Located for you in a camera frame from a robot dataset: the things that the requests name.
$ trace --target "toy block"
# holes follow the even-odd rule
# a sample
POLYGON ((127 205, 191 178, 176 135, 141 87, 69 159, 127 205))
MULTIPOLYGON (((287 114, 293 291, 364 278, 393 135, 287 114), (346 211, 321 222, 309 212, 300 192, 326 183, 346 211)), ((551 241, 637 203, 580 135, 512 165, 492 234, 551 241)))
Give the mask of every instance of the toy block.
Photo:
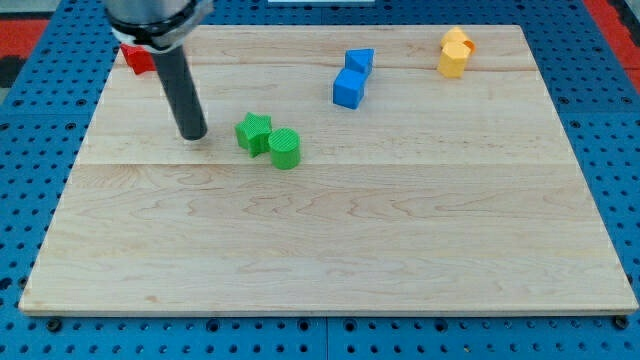
POLYGON ((344 68, 369 76, 373 67, 373 55, 373 49, 347 50, 344 55, 344 68))
POLYGON ((476 52, 476 44, 459 26, 454 26, 444 34, 442 40, 440 40, 440 47, 444 49, 444 46, 450 42, 463 43, 471 50, 471 54, 476 52))
POLYGON ((471 50, 459 42, 447 43, 442 49, 438 71, 446 78, 461 78, 471 50))
POLYGON ((300 163, 300 136, 292 129, 278 129, 269 135, 271 163, 280 170, 293 169, 300 163))
POLYGON ((367 75, 342 69, 333 82, 333 103, 349 109, 357 109, 364 97, 367 75))
POLYGON ((124 55, 124 60, 127 62, 127 65, 133 69, 133 72, 136 75, 142 74, 145 71, 156 70, 151 54, 141 46, 120 44, 120 49, 122 50, 122 54, 124 55))
POLYGON ((247 113, 244 121, 235 126, 238 146, 249 150, 251 157, 269 151, 271 116, 247 113))

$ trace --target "red object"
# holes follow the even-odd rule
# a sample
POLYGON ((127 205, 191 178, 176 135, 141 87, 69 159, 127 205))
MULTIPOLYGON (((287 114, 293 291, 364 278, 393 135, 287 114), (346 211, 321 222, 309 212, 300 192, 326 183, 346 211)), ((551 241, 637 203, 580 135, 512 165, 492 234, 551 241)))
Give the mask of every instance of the red object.
POLYGON ((28 58, 47 24, 49 20, 0 20, 0 58, 28 58))
POLYGON ((141 46, 120 44, 120 49, 124 54, 124 59, 127 61, 127 65, 133 69, 133 72, 136 75, 142 74, 145 71, 156 70, 151 54, 141 46))
POLYGON ((584 0, 584 4, 640 92, 640 49, 631 40, 629 29, 620 22, 618 11, 607 0, 584 0))

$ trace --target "green block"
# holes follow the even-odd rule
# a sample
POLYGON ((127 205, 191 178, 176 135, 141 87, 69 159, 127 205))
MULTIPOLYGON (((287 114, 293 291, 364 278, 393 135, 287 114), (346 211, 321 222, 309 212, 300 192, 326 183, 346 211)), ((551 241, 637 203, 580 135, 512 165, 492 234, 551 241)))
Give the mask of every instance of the green block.
POLYGON ((271 163, 278 169, 293 169, 300 163, 300 136, 287 128, 278 129, 269 135, 271 163))
POLYGON ((271 134, 271 116, 247 113, 244 121, 236 124, 238 146, 249 150, 251 157, 269 151, 269 134, 271 134))

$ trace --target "green star-shaped block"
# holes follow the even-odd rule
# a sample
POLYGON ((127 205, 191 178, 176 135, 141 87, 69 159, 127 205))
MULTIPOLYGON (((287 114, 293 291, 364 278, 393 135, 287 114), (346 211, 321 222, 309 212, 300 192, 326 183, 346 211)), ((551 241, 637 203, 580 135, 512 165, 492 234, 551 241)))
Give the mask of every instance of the green star-shaped block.
POLYGON ((249 150, 251 157, 269 151, 269 135, 271 134, 271 116, 247 113, 244 121, 236 124, 238 145, 249 150))

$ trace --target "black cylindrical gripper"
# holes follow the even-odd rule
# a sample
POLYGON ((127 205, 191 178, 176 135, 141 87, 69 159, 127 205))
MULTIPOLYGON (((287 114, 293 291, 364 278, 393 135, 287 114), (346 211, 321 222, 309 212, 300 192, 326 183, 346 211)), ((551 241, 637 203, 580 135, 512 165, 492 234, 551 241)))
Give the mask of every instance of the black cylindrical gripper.
POLYGON ((204 137, 207 123, 182 46, 164 54, 151 55, 180 134, 186 140, 204 137))

